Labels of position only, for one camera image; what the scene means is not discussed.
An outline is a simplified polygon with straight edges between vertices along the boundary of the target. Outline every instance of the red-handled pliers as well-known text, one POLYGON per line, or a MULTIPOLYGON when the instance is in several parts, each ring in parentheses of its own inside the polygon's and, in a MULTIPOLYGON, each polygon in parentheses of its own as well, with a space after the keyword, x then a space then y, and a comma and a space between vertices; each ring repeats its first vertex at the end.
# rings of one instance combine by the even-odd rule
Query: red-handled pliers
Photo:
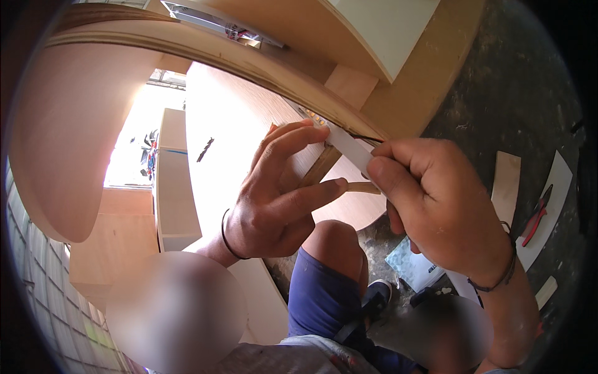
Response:
POLYGON ((546 215, 546 204, 548 204, 548 201, 550 200, 550 194, 552 193, 552 191, 553 185, 551 184, 546 189, 546 192, 544 193, 544 195, 542 195, 542 197, 540 198, 540 200, 538 200, 538 203, 534 207, 532 216, 527 221, 525 230, 523 230, 523 233, 520 235, 521 238, 525 238, 525 240, 522 243, 523 247, 525 247, 527 243, 529 243, 533 235, 536 233, 536 230, 538 229, 540 220, 543 216, 546 215))

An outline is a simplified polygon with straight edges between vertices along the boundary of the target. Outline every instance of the black wire bracelet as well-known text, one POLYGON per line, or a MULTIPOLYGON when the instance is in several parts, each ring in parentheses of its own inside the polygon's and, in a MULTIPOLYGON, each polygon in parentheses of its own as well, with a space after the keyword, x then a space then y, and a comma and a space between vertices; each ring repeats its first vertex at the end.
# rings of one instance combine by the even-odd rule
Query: black wire bracelet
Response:
POLYGON ((226 209, 224 211, 224 214, 222 215, 222 223, 220 225, 220 231, 222 233, 222 240, 224 241, 224 245, 226 246, 226 249, 228 249, 228 251, 235 256, 236 258, 238 258, 239 260, 249 260, 250 257, 241 257, 238 254, 236 254, 235 252, 233 252, 232 249, 230 249, 230 245, 228 244, 228 241, 226 240, 226 236, 224 236, 224 217, 226 217, 226 213, 228 213, 229 209, 226 209))
POLYGON ((467 278, 467 281, 469 282, 469 284, 471 284, 476 290, 490 292, 490 291, 494 290, 496 287, 498 287, 503 282, 505 284, 509 284, 511 278, 513 277, 513 274, 515 274, 515 263, 517 262, 516 261, 517 245, 515 244, 515 240, 511 237, 510 233, 507 235, 509 236, 509 239, 511 240, 511 246, 513 247, 513 254, 511 255, 511 263, 509 264, 509 267, 506 269, 506 271, 502 275, 501 279, 492 287, 482 287, 480 285, 477 285, 471 279, 467 278))

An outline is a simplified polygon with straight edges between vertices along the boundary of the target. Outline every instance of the concrete floor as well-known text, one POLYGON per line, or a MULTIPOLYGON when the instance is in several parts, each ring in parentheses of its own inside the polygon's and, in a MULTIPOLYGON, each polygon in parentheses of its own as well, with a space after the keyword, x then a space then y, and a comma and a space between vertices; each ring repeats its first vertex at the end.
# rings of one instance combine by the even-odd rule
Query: concrete floor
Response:
MULTIPOLYGON (((579 234, 575 199, 578 147, 585 134, 571 134, 582 117, 567 68, 535 16, 519 2, 489 0, 480 31, 465 64, 423 133, 423 137, 454 140, 467 155, 488 191, 492 190, 496 152, 521 157, 521 180, 513 228, 532 211, 558 150, 573 172, 573 181, 559 221, 545 248, 527 272, 536 293, 548 276, 559 288, 542 309, 544 334, 538 337, 523 372, 541 359, 571 305, 582 268, 585 239, 579 234)), ((383 278, 399 290, 390 307, 368 334, 376 344, 407 352, 401 339, 410 310, 411 288, 386 264, 385 257, 402 236, 390 232, 383 215, 358 232, 368 256, 370 281, 383 278)), ((276 285, 288 300, 295 256, 265 260, 276 285)), ((454 289, 446 276, 433 287, 454 289)))

